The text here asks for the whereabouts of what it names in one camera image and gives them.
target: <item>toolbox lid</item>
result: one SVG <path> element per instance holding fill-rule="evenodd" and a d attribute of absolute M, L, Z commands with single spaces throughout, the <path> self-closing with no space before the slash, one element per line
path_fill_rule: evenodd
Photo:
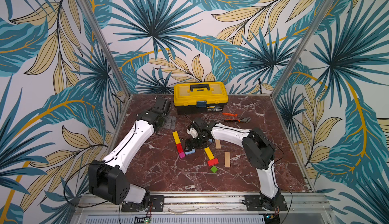
<path fill-rule="evenodd" d="M 174 86 L 174 105 L 197 105 L 197 102 L 207 101 L 207 104 L 228 102 L 228 95 L 221 81 L 181 83 Z"/>

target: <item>red block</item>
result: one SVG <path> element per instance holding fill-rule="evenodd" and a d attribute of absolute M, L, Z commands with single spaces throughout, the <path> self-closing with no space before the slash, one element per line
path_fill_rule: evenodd
<path fill-rule="evenodd" d="M 184 150 L 182 149 L 181 143 L 178 143 L 175 146 L 177 146 L 178 153 L 183 153 L 184 152 Z"/>
<path fill-rule="evenodd" d="M 213 165 L 216 165 L 218 163 L 219 163 L 219 160 L 217 160 L 217 158 L 214 158 L 214 159 L 208 161 L 208 166 L 213 166 Z"/>

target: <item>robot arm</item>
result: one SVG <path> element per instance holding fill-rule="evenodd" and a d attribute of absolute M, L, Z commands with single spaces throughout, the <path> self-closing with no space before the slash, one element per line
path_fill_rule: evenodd
<path fill-rule="evenodd" d="M 256 168 L 260 179 L 262 207 L 265 210 L 274 208 L 280 196 L 273 166 L 275 146 L 262 130 L 238 129 L 217 122 L 205 123 L 197 118 L 188 127 L 187 133 L 193 139 L 185 142 L 186 148 L 204 148 L 208 139 L 225 140 L 244 148 L 248 161 Z"/>
<path fill-rule="evenodd" d="M 149 193 L 144 188 L 130 184 L 124 176 L 131 160 L 143 143 L 163 126 L 164 117 L 170 109 L 170 101 L 157 98 L 150 110 L 138 115 L 133 127 L 118 146 L 101 162 L 94 160 L 89 166 L 89 192 L 115 205 L 122 201 L 138 204 L 145 209 Z"/>

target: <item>metal vent grille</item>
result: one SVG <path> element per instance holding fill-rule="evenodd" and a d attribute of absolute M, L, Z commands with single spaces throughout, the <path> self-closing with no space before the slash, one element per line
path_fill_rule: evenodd
<path fill-rule="evenodd" d="M 134 223 L 134 217 L 120 217 L 122 224 Z M 264 224 L 262 215 L 153 215 L 158 224 Z M 119 224 L 118 216 L 88 216 L 85 224 Z"/>

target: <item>green cube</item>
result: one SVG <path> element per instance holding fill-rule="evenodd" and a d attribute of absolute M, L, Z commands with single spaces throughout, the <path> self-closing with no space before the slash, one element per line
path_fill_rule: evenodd
<path fill-rule="evenodd" d="M 212 168 L 211 168 L 211 171 L 212 171 L 212 173 L 216 173 L 216 171 L 217 171 L 217 167 L 215 167 L 215 166 L 212 166 Z"/>

